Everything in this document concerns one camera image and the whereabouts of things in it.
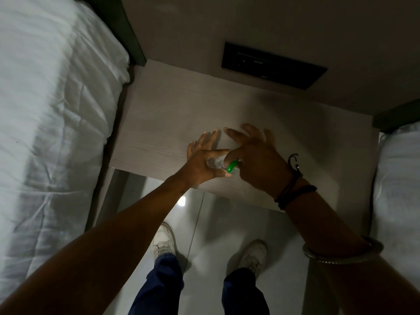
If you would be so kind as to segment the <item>person's left hand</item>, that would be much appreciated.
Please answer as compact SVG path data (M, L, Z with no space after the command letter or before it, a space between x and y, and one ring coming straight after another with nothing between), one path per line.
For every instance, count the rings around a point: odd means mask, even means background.
M206 141L211 133L203 132L194 143L194 154L187 159L185 165L176 173L181 189L186 191L192 187L213 179L212 170L223 170L209 167L207 161L229 153L228 149L206 149Z

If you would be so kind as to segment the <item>person's right hand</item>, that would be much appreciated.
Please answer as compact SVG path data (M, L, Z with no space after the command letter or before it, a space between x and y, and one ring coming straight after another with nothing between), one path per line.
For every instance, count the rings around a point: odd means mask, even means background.
M293 178L291 169L258 128L246 123L241 128L250 137L249 143L230 151L225 165L238 160L242 180L275 199Z

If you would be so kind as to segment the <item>clear plastic bottle green cap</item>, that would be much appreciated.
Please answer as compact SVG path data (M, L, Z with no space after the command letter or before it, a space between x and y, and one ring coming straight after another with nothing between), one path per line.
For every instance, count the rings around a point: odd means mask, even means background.
M226 155L222 155L216 158L211 158L207 161L209 167L215 169L223 169L227 173L234 174L239 171L239 161L234 160L230 162L227 166L225 165Z

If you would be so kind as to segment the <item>person's left forearm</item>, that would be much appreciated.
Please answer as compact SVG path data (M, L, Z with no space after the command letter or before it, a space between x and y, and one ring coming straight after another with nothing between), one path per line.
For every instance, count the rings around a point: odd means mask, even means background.
M77 238L8 297L0 305L0 315L102 315L186 191L176 175L171 176Z

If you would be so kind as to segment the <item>person's right forearm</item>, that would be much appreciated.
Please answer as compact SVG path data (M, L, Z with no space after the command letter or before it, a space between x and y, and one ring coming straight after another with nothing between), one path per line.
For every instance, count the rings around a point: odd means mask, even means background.
M318 262L345 315L420 315L420 291L355 233L303 178L276 198Z

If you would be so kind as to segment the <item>light wooden bedside table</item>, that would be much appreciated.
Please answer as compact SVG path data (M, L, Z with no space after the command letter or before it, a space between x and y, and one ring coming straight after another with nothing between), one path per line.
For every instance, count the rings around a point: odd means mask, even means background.
M284 159L298 164L319 194L356 232L368 234L378 130L372 117L149 60L129 68L87 229L117 211L129 173L165 180L186 162L186 148L219 129L216 148L237 145L224 127L270 129Z

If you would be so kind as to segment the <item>black thread wristband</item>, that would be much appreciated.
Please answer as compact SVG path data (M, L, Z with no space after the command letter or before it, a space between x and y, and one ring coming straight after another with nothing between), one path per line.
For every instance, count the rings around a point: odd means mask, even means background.
M281 212L285 212L286 207L298 197L310 192L317 191L317 187L311 184L304 185L299 188L296 187L299 180L303 178L303 174L300 171L297 157L297 153L291 154L289 156L287 164L289 166L289 169L291 169L293 173L293 178L283 189L281 194L274 200Z

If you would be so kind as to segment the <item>white left shoe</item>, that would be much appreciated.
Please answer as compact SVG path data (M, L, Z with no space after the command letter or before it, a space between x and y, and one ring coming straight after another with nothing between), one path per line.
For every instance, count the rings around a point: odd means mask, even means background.
M151 243L155 262L158 258L173 255L176 256L176 241L170 225L162 222Z

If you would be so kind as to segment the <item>white shoe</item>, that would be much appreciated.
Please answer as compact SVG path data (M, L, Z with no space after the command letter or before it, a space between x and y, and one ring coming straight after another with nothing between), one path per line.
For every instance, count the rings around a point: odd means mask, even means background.
M268 257L268 248L263 240L256 239L248 244L239 260L238 269L251 271L255 278L261 275L265 269Z
M151 243L155 262L158 258L173 255L176 256L176 241L170 225L162 222Z

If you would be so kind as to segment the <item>white right shoe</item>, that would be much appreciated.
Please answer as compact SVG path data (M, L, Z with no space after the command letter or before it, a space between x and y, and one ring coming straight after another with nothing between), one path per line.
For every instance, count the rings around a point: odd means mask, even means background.
M255 278L261 275L265 269L268 257L268 248L263 240L256 239L248 244L239 260L238 269L251 271Z

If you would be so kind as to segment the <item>blue trousers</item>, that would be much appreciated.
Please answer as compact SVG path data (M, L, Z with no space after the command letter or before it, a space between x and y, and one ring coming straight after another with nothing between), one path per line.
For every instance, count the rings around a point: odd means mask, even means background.
M176 255L162 254L155 260L128 315L178 315L183 288L183 274ZM225 315L270 315L265 297L256 287L256 277L247 268L236 269L225 277L222 305Z

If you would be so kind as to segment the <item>dark bed headboard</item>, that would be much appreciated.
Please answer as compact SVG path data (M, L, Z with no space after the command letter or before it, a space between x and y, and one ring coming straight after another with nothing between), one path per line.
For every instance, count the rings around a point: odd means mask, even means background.
M420 121L420 99L394 107L373 116L372 127L383 133Z
M129 53L130 63L144 67L147 59L125 13L122 0L79 0L86 2L108 26Z

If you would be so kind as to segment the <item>silver metal bangle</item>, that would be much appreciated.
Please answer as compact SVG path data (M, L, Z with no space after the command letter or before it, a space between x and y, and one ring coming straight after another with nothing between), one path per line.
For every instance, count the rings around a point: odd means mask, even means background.
M314 253L307 244L305 243L302 247L303 253L309 259L316 260L320 263L328 264L328 265L351 265L357 263L364 263L375 259L377 256L381 254L384 249L383 243L380 241L369 237L369 236L361 236L370 246L370 249L363 254L354 255L350 257L333 257L333 256L324 256Z

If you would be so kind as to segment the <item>bed with white sheet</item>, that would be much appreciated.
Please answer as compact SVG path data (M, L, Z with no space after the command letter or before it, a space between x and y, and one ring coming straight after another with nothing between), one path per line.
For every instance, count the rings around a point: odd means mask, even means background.
M0 0L0 304L84 233L128 67L87 3Z
M372 200L382 257L420 291L420 121L380 137Z

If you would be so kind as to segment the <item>black wall switch panel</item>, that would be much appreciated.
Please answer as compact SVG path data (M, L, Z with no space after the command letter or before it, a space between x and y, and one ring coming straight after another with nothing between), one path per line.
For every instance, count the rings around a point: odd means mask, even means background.
M300 90L307 90L328 68L225 42L221 67Z

